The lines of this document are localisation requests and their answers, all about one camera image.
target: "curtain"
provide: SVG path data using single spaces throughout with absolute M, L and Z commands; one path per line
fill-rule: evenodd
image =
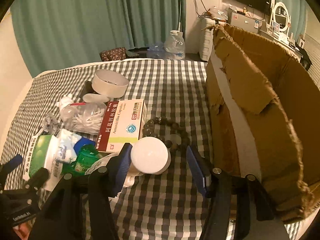
M 305 0 L 276 0 L 276 2 L 283 2 L 286 6 L 289 15 L 291 15 L 290 33 L 293 32 L 293 38 L 298 41 L 300 34 L 304 34 L 307 21 L 307 8 Z
M 185 0 L 15 0 L 12 22 L 22 57 L 35 77 L 99 62 L 104 50 L 148 47 L 176 30 Z

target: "screw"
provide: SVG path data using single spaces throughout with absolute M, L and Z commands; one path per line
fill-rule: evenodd
M 252 174 L 249 174 L 249 175 L 247 176 L 247 179 L 250 180 L 250 181 L 255 181 L 255 180 L 256 180 L 256 177 L 255 177 L 254 175 L 252 175 Z
M 66 175 L 63 176 L 63 178 L 65 180 L 71 179 L 72 178 L 72 174 L 71 173 L 67 173 Z
M 213 168 L 213 173 L 220 174 L 222 170 L 220 168 Z
M 106 171 L 107 171 L 107 168 L 105 166 L 98 168 L 98 172 L 100 173 L 105 173 Z

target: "gingham fabric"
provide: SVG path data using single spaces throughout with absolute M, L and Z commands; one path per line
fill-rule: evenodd
M 200 154 L 212 159 L 205 64 L 177 60 L 133 60 L 64 69 L 35 78 L 12 122 L 1 163 L 16 154 L 26 155 L 31 136 L 38 132 L 48 112 L 52 112 L 63 127 L 55 103 L 67 93 L 72 93 L 79 101 L 84 82 L 91 80 L 95 71 L 101 68 L 119 72 L 130 81 L 121 99 L 143 98 L 148 108 L 147 118 L 163 116 L 185 126 Z M 159 131 L 160 135 L 170 132 L 168 127 L 161 127 Z M 6 188 L 19 188 L 22 183 L 20 165 L 8 176 Z M 41 191 L 40 205 L 48 195 L 49 192 Z M 84 234 L 86 239 L 90 239 L 87 206 L 84 196 Z M 202 198 L 192 183 L 186 156 L 176 152 L 167 171 L 161 175 L 137 177 L 132 187 L 123 189 L 118 197 L 110 201 L 110 206 L 121 239 L 198 239 L 207 216 L 208 201 Z M 299 223 L 287 225 L 286 228 L 290 239 L 294 240 Z M 232 239 L 233 234 L 234 224 L 230 223 L 227 239 Z

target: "beaded bracelet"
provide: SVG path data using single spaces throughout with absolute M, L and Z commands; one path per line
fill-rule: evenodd
M 177 131 L 177 133 L 181 136 L 181 144 L 178 145 L 177 143 L 173 143 L 170 140 L 165 140 L 164 136 L 162 135 L 157 135 L 155 133 L 155 124 L 167 125 Z M 153 117 L 152 119 L 148 120 L 147 123 L 143 126 L 142 136 L 150 136 L 160 139 L 165 144 L 165 146 L 170 149 L 171 154 L 175 153 L 177 150 L 185 152 L 188 145 L 190 145 L 190 139 L 188 133 L 186 132 L 186 129 L 179 126 L 178 123 L 172 120 L 168 120 L 165 117 Z

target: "bed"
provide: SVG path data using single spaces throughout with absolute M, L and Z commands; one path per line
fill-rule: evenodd
M 55 103 L 66 93 L 72 93 L 79 101 L 84 82 L 92 79 L 94 72 L 101 68 L 117 71 L 129 79 L 128 89 L 121 99 L 144 98 L 148 107 L 147 119 L 165 116 L 181 123 L 192 143 L 197 144 L 200 154 L 212 159 L 205 63 L 129 59 L 47 71 L 28 82 L 17 97 L 4 128 L 7 136 L 1 138 L 1 163 L 16 154 L 25 155 L 31 136 L 36 134 L 48 112 L 52 112 L 63 125 Z M 164 135 L 170 130 L 161 128 L 159 132 Z M 19 188 L 21 185 L 22 167 L 19 166 L 8 176 L 6 188 Z M 48 196 L 49 192 L 42 189 L 40 205 Z M 136 178 L 135 184 L 123 189 L 111 200 L 110 206 L 121 239 L 198 239 L 207 215 L 208 201 L 192 183 L 185 156 L 177 152 L 166 172 Z M 86 196 L 83 208 L 88 214 Z M 90 239 L 88 216 L 85 224 L 85 239 Z M 291 240 L 301 232 L 300 224 L 285 226 Z M 230 222 L 227 239 L 233 238 L 234 229 L 234 223 Z

